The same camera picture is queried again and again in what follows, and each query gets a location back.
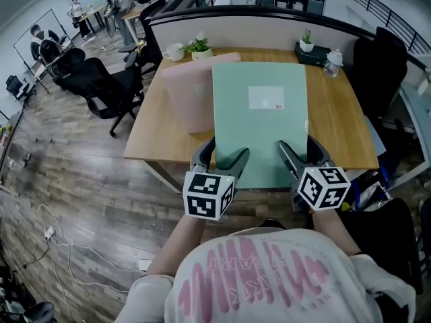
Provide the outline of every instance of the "white cable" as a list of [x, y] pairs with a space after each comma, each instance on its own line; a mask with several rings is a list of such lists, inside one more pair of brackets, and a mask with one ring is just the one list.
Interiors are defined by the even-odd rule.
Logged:
[[67, 309], [69, 310], [70, 319], [73, 320], [72, 313], [71, 313], [70, 307], [69, 307], [69, 303], [67, 303], [67, 299], [66, 299], [65, 291], [63, 289], [63, 285], [61, 284], [60, 278], [59, 278], [59, 276], [57, 274], [57, 269], [55, 268], [55, 263], [54, 263], [54, 240], [53, 239], [51, 240], [51, 260], [53, 261], [55, 277], [57, 278], [57, 281], [60, 284], [61, 292], [63, 293], [63, 297], [65, 298]]
[[49, 212], [49, 213], [54, 217], [55, 221], [57, 222], [57, 225], [60, 227], [60, 230], [61, 230], [61, 237], [62, 237], [62, 239], [63, 239], [64, 243], [63, 243], [63, 244], [58, 244], [56, 241], [54, 241], [54, 237], [55, 237], [55, 236], [52, 236], [51, 241], [52, 241], [52, 244], [55, 244], [55, 245], [57, 245], [57, 246], [66, 246], [66, 247], [67, 247], [67, 249], [68, 249], [67, 265], [68, 265], [68, 267], [69, 267], [69, 272], [70, 272], [70, 275], [72, 276], [73, 281], [75, 281], [76, 283], [79, 283], [80, 285], [98, 285], [98, 286], [103, 286], [103, 287], [111, 288], [111, 289], [113, 289], [113, 290], [115, 290], [115, 291], [117, 291], [117, 292], [120, 292], [120, 293], [128, 293], [129, 291], [121, 291], [121, 290], [119, 290], [119, 289], [116, 289], [115, 287], [112, 287], [112, 286], [109, 286], [109, 285], [104, 285], [104, 284], [102, 284], [102, 283], [84, 283], [84, 282], [82, 282], [82, 281], [78, 281], [78, 280], [73, 276], [72, 268], [71, 268], [71, 264], [70, 264], [70, 256], [71, 256], [71, 249], [70, 249], [70, 247], [71, 247], [71, 246], [77, 246], [77, 247], [79, 247], [79, 248], [83, 248], [83, 249], [90, 249], [92, 252], [94, 252], [95, 254], [99, 255], [99, 257], [103, 258], [105, 261], [109, 262], [111, 265], [113, 265], [115, 268], [117, 268], [117, 269], [118, 269], [118, 270], [120, 270], [120, 271], [123, 271], [123, 272], [131, 272], [131, 273], [136, 273], [136, 272], [141, 272], [141, 273], [142, 273], [143, 271], [141, 271], [141, 270], [137, 270], [137, 269], [134, 269], [134, 268], [131, 268], [131, 267], [130, 267], [130, 269], [132, 269], [132, 270], [130, 270], [130, 271], [129, 271], [129, 270], [126, 270], [126, 269], [121, 269], [119, 266], [117, 266], [116, 264], [114, 264], [112, 261], [110, 261], [109, 259], [107, 259], [107, 258], [106, 258], [106, 257], [104, 257], [103, 255], [99, 254], [97, 251], [95, 251], [95, 249], [90, 248], [89, 246], [81, 246], [81, 245], [79, 245], [79, 244], [68, 244], [68, 243], [66, 242], [66, 239], [65, 239], [65, 234], [64, 234], [64, 231], [63, 231], [63, 227], [62, 227], [62, 226], [61, 226], [61, 224], [59, 223], [58, 219], [55, 217], [55, 215], [54, 215], [54, 214], [53, 214], [53, 212], [49, 209], [49, 207], [48, 207], [48, 206], [46, 206], [45, 204], [41, 204], [41, 205], [39, 206], [39, 209], [38, 209], [38, 216], [39, 216], [40, 221], [42, 222], [43, 230], [44, 230], [44, 234], [46, 233], [46, 225], [45, 225], [45, 222], [43, 221], [42, 217], [40, 216], [40, 208], [41, 208], [42, 206], [48, 210], [48, 212]]

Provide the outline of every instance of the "potted plant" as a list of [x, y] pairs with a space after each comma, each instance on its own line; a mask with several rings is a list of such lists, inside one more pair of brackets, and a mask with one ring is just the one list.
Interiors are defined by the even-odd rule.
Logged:
[[299, 40], [299, 47], [303, 52], [310, 52], [314, 48], [314, 43], [311, 39], [311, 30], [305, 29], [304, 35]]
[[195, 61], [213, 56], [213, 51], [208, 47], [208, 38], [204, 37], [203, 32], [200, 32], [196, 39], [184, 46], [184, 50], [191, 52], [191, 57]]

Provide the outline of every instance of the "white plant pot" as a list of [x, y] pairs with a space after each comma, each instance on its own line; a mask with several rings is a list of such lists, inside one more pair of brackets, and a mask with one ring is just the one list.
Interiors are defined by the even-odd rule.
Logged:
[[213, 54], [213, 51], [211, 48], [209, 48], [205, 51], [195, 51], [195, 52], [191, 53], [191, 58], [194, 61], [206, 59], [207, 57], [213, 57], [213, 56], [214, 56], [214, 54]]
[[305, 43], [302, 39], [299, 40], [299, 47], [303, 52], [310, 52], [314, 48], [314, 43]]

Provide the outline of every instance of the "mug handle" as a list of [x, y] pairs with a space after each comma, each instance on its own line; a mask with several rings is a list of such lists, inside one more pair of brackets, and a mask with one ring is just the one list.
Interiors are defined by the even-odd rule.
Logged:
[[169, 52], [167, 52], [167, 51], [164, 51], [164, 52], [162, 53], [162, 56], [163, 56], [163, 58], [164, 58], [164, 59], [171, 59], [171, 57], [170, 57], [170, 55], [169, 55]]

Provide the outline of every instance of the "black hair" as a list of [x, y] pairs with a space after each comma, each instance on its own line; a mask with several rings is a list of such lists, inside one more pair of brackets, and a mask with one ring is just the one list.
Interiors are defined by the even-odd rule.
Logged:
[[31, 34], [33, 34], [33, 32], [35, 32], [37, 29], [40, 29], [40, 26], [38, 24], [34, 24], [31, 28], [30, 28], [30, 32]]

